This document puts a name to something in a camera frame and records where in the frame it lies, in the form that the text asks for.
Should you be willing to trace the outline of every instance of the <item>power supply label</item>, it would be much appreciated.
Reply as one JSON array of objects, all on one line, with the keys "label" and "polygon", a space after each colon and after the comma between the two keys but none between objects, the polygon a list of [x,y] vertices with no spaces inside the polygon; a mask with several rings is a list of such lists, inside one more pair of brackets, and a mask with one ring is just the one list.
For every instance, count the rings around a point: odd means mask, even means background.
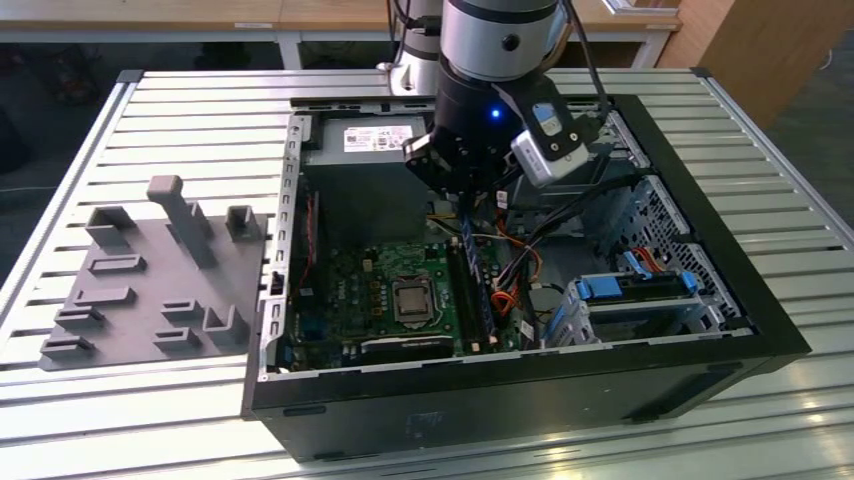
[{"label": "power supply label", "polygon": [[408,125],[350,127],[344,130],[344,153],[400,150],[403,141],[409,138],[412,127]]}]

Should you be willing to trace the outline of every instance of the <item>gray plastic part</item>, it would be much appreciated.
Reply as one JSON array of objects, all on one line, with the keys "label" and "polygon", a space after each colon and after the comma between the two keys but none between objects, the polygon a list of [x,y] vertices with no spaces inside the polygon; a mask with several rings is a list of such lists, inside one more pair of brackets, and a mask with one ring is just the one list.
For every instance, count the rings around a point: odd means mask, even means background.
[{"label": "gray plastic part", "polygon": [[93,275],[141,272],[145,270],[145,259],[137,254],[93,258],[88,270]]},{"label": "gray plastic part", "polygon": [[62,308],[56,312],[53,321],[65,331],[76,333],[80,330],[102,328],[106,319],[94,307],[88,306]]},{"label": "gray plastic part", "polygon": [[[116,255],[112,249],[104,250],[93,244],[64,308],[78,307],[73,300],[81,291],[84,300],[90,299],[93,293],[102,300],[104,291],[117,289],[124,292],[128,289],[136,293],[136,300],[132,303],[96,305],[97,312],[106,320],[102,328],[76,332],[66,330],[60,322],[53,328],[50,339],[65,339],[70,335],[82,334],[93,345],[96,354],[64,357],[60,355],[57,359],[45,355],[38,367],[42,370],[62,370],[154,362],[176,357],[201,358],[245,353],[248,336],[238,343],[214,341],[202,329],[202,319],[205,308],[210,308],[217,318],[225,320],[232,306],[240,319],[254,318],[266,216],[256,215],[256,221],[260,230],[258,240],[233,242],[225,216],[208,218],[210,236],[206,243],[217,264],[204,270],[198,269],[182,246],[174,243],[166,228],[166,219],[137,220],[136,227],[122,231],[133,253],[144,258],[144,270],[93,273],[88,268],[92,264],[98,265],[101,261],[106,261],[102,265],[109,265],[110,260],[118,260],[121,264],[129,258],[129,252],[121,251],[121,254]],[[192,301],[193,304],[180,313],[176,312],[177,317],[173,318],[181,320],[172,323],[162,314],[164,303],[169,308],[170,302],[178,301]],[[192,330],[198,345],[180,354],[166,354],[153,343],[154,332],[176,327],[188,327]],[[213,329],[213,335],[218,335],[218,332],[220,330]]]},{"label": "gray plastic part", "polygon": [[[208,221],[208,218],[204,216],[204,212],[201,211],[201,206],[198,206],[196,202],[186,202],[186,205],[189,206],[189,214],[196,221],[198,228],[201,229],[204,238],[210,238],[210,235],[213,235],[213,230],[210,229],[210,222]],[[177,244],[181,244],[181,238],[177,236],[177,232],[174,231],[174,227],[172,227],[172,224],[166,224],[165,228],[169,229],[169,234],[172,235],[174,242]]]},{"label": "gray plastic part", "polygon": [[246,340],[248,330],[249,327],[233,305],[228,309],[225,322],[220,320],[212,309],[205,309],[201,331],[208,334],[216,345],[241,344]]},{"label": "gray plastic part", "polygon": [[189,327],[164,328],[154,332],[153,344],[166,354],[188,353],[198,348],[201,342]]},{"label": "gray plastic part", "polygon": [[257,219],[252,207],[238,205],[228,207],[225,212],[225,227],[232,242],[249,242],[260,238],[261,231],[257,228]]},{"label": "gray plastic part", "polygon": [[89,359],[94,346],[78,335],[49,338],[41,344],[41,354],[56,362]]},{"label": "gray plastic part", "polygon": [[98,207],[85,223],[85,231],[101,248],[128,248],[122,231],[136,224],[121,207]]},{"label": "gray plastic part", "polygon": [[142,79],[144,70],[121,70],[116,83],[138,83]]},{"label": "gray plastic part", "polygon": [[201,205],[197,202],[188,202],[189,205],[189,215],[196,221],[196,225],[201,229],[201,233],[204,234],[204,238],[210,238],[213,235],[213,230],[210,229],[210,222],[208,221],[208,217],[204,216],[204,212],[201,211]]},{"label": "gray plastic part", "polygon": [[74,305],[110,305],[133,303],[136,292],[130,287],[80,290],[73,297]]},{"label": "gray plastic part", "polygon": [[193,298],[182,298],[164,301],[160,314],[169,323],[185,323],[201,320],[204,309]]},{"label": "gray plastic part", "polygon": [[208,245],[204,229],[193,217],[192,208],[181,196],[184,182],[174,175],[157,175],[148,182],[148,200],[157,203],[169,217],[172,231],[198,268],[216,266],[216,256]]}]

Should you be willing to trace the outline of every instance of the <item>wire bundle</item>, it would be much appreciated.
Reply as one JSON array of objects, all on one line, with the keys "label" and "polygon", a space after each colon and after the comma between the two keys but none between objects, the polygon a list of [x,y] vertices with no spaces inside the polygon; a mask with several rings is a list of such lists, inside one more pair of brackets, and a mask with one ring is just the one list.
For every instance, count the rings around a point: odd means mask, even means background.
[{"label": "wire bundle", "polygon": [[655,255],[652,255],[649,247],[635,247],[631,249],[631,253],[636,254],[640,257],[652,273],[660,273],[664,271],[664,268],[657,263],[657,260],[655,260]]},{"label": "wire bundle", "polygon": [[497,276],[497,289],[507,290],[513,282],[521,263],[525,261],[528,253],[539,244],[541,239],[552,233],[560,225],[569,219],[580,215],[592,201],[604,193],[617,188],[633,187],[640,179],[649,173],[647,169],[637,170],[635,173],[623,175],[600,182],[595,187],[584,191],[569,202],[557,207],[545,217],[545,220],[533,228],[525,241],[519,245],[520,253],[511,260]]}]

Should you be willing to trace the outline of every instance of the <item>sticker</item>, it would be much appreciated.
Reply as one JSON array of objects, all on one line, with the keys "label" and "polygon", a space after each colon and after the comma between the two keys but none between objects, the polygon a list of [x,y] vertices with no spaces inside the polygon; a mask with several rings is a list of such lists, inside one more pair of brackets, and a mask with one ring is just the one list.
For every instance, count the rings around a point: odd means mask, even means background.
[{"label": "sticker", "polygon": [[528,322],[521,322],[519,324],[519,331],[521,332],[521,335],[528,337],[528,340],[533,340],[533,327]]},{"label": "sticker", "polygon": [[234,23],[234,28],[272,28],[272,23]]},{"label": "sticker", "polygon": [[344,130],[344,152],[391,152],[400,150],[404,140],[412,138],[408,125],[388,127],[350,127]]},{"label": "sticker", "polygon": [[497,203],[497,208],[501,210],[507,210],[507,191],[499,190],[495,192],[495,203]]}]

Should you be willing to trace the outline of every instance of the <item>slotted metal table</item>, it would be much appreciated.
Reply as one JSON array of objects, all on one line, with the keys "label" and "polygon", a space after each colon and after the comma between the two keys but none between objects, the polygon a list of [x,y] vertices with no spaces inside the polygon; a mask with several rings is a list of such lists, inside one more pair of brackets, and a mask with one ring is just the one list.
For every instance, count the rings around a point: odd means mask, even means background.
[{"label": "slotted metal table", "polygon": [[[593,93],[583,71],[552,77],[561,92]],[[603,70],[601,77],[609,92],[639,95],[649,108],[803,332],[807,358],[675,420],[304,465],[260,423],[238,419],[245,356],[42,372],[38,348],[85,256],[92,208],[121,204],[134,218],[162,215],[144,202],[145,184],[176,174],[208,215],[240,203],[274,222],[288,99],[388,94],[373,71],[146,72],[116,84],[0,291],[0,476],[851,474],[851,231],[713,80],[687,70]]]}]

